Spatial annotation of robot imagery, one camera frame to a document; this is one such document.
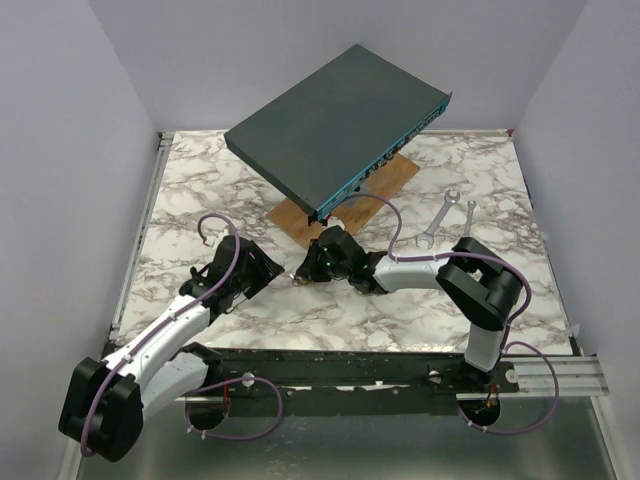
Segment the large brass padlock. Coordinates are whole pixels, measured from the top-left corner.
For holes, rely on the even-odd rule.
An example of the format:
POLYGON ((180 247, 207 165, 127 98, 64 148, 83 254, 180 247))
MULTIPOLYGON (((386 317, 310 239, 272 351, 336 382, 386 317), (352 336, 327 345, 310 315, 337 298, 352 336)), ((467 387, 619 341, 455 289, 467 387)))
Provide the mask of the large brass padlock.
POLYGON ((308 278, 301 277, 297 274, 294 274, 293 272, 289 272, 288 276, 291 280, 291 284, 296 287, 308 285, 310 283, 310 280, 308 278))

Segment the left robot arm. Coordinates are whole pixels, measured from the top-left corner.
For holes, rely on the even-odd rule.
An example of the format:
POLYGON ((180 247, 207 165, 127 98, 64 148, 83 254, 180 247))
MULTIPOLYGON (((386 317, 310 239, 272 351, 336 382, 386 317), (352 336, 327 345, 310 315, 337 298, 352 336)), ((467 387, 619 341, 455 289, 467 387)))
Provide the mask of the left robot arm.
POLYGON ((251 299, 283 273, 255 242, 225 236, 213 260, 193 267, 163 314, 102 360, 83 359, 73 370, 58 424, 84 456, 115 462, 137 441, 153 408, 195 390, 214 393, 220 368, 183 352, 183 345, 251 299))

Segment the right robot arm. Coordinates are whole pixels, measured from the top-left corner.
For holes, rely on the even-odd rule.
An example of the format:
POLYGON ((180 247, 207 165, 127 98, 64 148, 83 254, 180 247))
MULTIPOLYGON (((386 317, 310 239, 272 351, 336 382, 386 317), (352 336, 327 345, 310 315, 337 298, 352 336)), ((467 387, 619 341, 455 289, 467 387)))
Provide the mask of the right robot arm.
POLYGON ((363 295, 399 290, 441 290, 470 322, 460 379, 480 392, 496 380, 495 366, 508 328, 522 313, 514 307, 522 293, 531 301, 524 275, 478 240, 463 237, 452 250, 425 256, 399 257, 367 252, 344 229, 331 227, 310 243, 294 274, 299 283, 345 280, 363 295))

